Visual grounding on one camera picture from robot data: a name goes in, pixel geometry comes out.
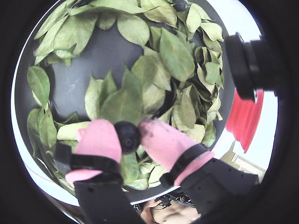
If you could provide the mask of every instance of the red fabric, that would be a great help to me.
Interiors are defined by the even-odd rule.
[[[257,92],[257,102],[242,100],[237,91],[233,106],[226,124],[226,129],[239,141],[246,153],[252,142],[261,117],[263,106],[263,91]]]

